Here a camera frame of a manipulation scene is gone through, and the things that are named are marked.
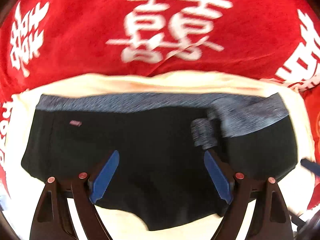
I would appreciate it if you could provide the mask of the black shorts with grey waistband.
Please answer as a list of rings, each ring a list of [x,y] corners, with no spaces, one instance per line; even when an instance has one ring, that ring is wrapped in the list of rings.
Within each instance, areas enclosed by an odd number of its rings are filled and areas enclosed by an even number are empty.
[[[41,181],[66,180],[116,150],[119,166],[97,204],[163,230],[227,209],[204,165],[208,148],[256,180],[284,178],[297,164],[279,94],[129,93],[41,96],[21,165]]]

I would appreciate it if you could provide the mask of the peach cushion cloth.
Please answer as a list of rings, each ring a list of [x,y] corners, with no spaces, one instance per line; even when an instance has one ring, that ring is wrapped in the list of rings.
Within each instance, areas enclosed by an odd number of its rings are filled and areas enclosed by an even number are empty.
[[[1,167],[6,172],[10,197],[6,197],[4,215],[20,239],[29,239],[31,221],[44,183],[32,178],[20,165],[27,146],[35,107],[42,94],[80,98],[111,93],[232,93],[268,97],[279,93],[289,110],[296,133],[298,161],[307,157],[315,160],[315,143],[304,100],[297,91],[268,82],[219,72],[177,71],[155,77],[103,76],[85,74],[57,81],[11,96],[13,102],[4,103],[11,110],[9,124],[1,124],[6,140],[1,142]],[[313,194],[315,176],[300,164],[279,183],[285,203],[294,213],[307,210]],[[111,224],[114,239],[210,239],[221,218],[210,215],[195,222],[172,229],[148,231],[135,215],[124,211],[97,207],[107,225]]]

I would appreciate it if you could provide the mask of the red floral embroidered pillow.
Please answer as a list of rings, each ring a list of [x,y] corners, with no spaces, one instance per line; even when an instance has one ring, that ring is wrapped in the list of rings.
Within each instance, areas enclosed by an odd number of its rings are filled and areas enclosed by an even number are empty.
[[[315,142],[316,163],[319,164],[320,162],[320,156],[319,156],[320,87],[319,85],[317,85],[315,88],[304,91],[302,96],[303,96],[306,110],[309,116],[313,140]],[[317,205],[319,205],[319,176],[316,176],[315,188],[314,188],[310,203],[308,205],[308,210],[313,209]]]

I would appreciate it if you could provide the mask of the red bedspread with white characters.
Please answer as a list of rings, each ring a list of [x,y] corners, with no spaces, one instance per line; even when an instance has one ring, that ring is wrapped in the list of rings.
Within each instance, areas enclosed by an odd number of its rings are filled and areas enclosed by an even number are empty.
[[[319,18],[306,0],[17,0],[1,25],[1,124],[27,89],[177,71],[303,93],[319,85]]]

